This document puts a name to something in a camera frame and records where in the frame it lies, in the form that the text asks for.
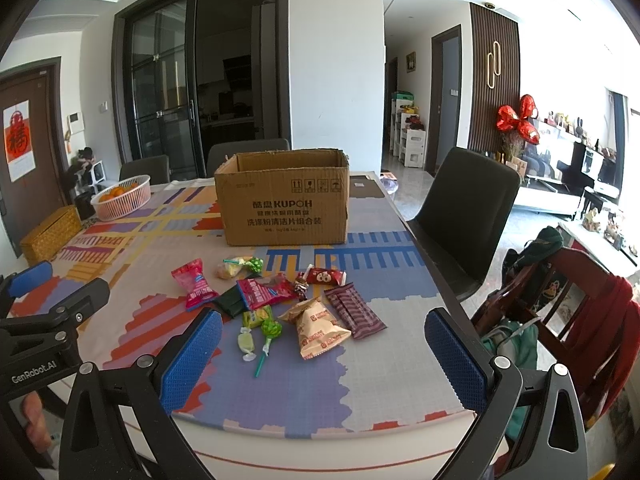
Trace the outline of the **operator hand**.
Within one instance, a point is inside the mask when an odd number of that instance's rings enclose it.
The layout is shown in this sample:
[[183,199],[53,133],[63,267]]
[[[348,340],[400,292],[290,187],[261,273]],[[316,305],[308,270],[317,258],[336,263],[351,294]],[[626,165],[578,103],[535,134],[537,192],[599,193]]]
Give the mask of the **operator hand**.
[[23,416],[26,418],[25,432],[38,453],[47,452],[52,444],[50,432],[43,414],[40,396],[31,392],[24,397],[21,405]]

